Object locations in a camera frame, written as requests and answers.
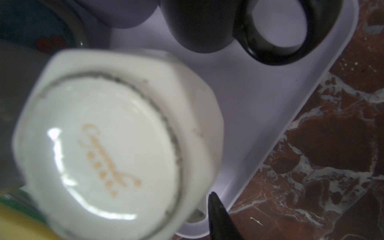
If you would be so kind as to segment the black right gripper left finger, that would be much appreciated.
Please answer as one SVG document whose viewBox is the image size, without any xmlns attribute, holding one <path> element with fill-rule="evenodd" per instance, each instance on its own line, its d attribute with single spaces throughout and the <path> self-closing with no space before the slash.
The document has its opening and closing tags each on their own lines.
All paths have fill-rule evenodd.
<svg viewBox="0 0 384 240">
<path fill-rule="evenodd" d="M 11 142 L 18 117 L 50 56 L 1 40 L 1 193 L 23 184 Z"/>
</svg>

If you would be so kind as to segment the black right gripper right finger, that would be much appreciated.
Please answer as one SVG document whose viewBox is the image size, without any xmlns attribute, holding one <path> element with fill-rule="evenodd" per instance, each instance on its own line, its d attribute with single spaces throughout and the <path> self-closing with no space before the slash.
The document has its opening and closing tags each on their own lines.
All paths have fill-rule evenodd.
<svg viewBox="0 0 384 240">
<path fill-rule="evenodd" d="M 211 240 L 243 240 L 242 235 L 215 192 L 209 194 L 208 218 Z"/>
</svg>

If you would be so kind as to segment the white faceted mug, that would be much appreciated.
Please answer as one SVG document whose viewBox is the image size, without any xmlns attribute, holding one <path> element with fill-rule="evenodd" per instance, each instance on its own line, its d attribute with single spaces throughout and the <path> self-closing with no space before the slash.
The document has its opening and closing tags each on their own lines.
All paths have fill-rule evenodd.
<svg viewBox="0 0 384 240">
<path fill-rule="evenodd" d="M 65 50 L 35 83 L 12 151 L 65 240 L 169 240 L 213 185 L 224 119 L 172 54 Z"/>
</svg>

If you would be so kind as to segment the black mug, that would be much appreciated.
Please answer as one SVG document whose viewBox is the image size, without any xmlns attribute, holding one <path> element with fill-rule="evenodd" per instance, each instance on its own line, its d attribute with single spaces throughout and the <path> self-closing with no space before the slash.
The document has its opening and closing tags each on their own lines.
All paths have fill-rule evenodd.
<svg viewBox="0 0 384 240">
<path fill-rule="evenodd" d="M 304 42 L 278 47 L 257 30 L 252 10 L 256 1 L 160 1 L 159 6 L 173 37 L 186 49 L 202 54 L 224 49 L 233 40 L 256 61 L 269 66 L 297 62 L 329 34 L 343 1 L 299 1 L 307 23 Z"/>
</svg>

